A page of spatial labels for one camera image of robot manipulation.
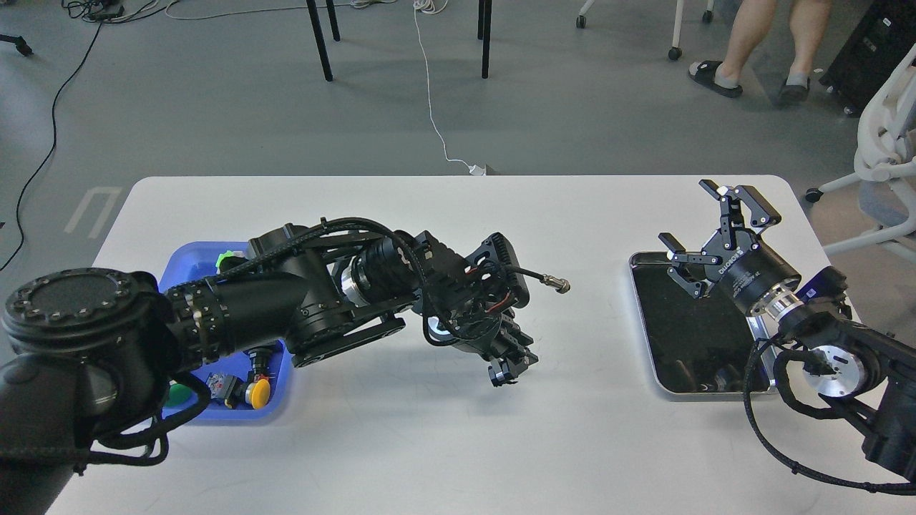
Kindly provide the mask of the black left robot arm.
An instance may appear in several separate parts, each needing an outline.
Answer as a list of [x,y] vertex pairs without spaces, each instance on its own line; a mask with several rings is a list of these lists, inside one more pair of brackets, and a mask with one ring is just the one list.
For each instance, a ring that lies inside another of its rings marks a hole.
[[45,513],[88,465],[161,463],[167,434],[209,404],[193,371],[268,343],[308,366],[399,332],[412,310],[428,343],[481,356],[497,387],[537,362],[514,314],[531,271],[500,232],[464,257],[364,218],[287,224],[217,270],[160,291],[148,273],[69,268],[6,298],[4,514]]

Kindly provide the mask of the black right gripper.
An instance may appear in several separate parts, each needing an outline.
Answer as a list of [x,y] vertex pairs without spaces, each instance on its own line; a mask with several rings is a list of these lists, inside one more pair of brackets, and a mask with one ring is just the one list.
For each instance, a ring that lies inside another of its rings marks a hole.
[[[700,180],[699,185],[719,202],[719,229],[700,253],[688,252],[670,232],[660,232],[658,239],[672,254],[668,277],[693,299],[720,290],[743,316],[755,316],[760,300],[770,290],[782,287],[793,291],[802,278],[760,242],[762,232],[778,225],[782,217],[753,186],[720,186],[708,179]],[[706,278],[694,277],[688,266],[706,266]]]

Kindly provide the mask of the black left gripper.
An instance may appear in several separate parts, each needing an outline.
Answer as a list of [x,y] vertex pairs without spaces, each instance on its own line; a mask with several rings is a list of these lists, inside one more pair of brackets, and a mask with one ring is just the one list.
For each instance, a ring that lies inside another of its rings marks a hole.
[[539,356],[530,350],[533,338],[518,326],[511,307],[494,316],[485,316],[481,310],[462,313],[458,320],[452,321],[458,336],[439,325],[431,306],[423,308],[423,316],[427,325],[425,335],[431,345],[452,346],[490,360],[488,373],[494,387],[515,384],[522,373],[539,362]]

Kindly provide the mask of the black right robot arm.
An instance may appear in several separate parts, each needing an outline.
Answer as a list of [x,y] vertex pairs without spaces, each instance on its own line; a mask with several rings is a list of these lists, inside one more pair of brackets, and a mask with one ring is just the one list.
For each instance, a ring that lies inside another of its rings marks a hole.
[[[898,496],[914,494],[914,349],[852,319],[845,276],[822,268],[797,292],[801,277],[762,238],[781,215],[750,185],[700,185],[718,202],[719,226],[698,252],[673,235],[660,239],[670,252],[668,277],[693,298],[722,291],[743,316],[766,314],[778,330],[758,340],[747,359],[742,398],[760,443],[797,475],[822,483]],[[776,390],[796,413],[816,420],[847,421],[863,436],[864,458],[902,483],[874,484],[825,475],[776,450],[756,423],[750,398],[754,363],[776,348],[771,367]]]

